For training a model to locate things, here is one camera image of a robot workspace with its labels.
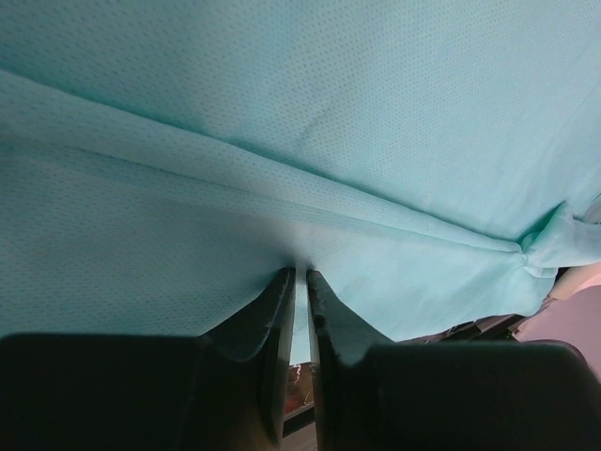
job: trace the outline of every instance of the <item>perforated fabric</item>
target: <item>perforated fabric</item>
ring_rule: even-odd
[[[2,2],[0,333],[201,334],[287,265],[393,339],[534,312],[601,259],[600,30],[583,0]]]

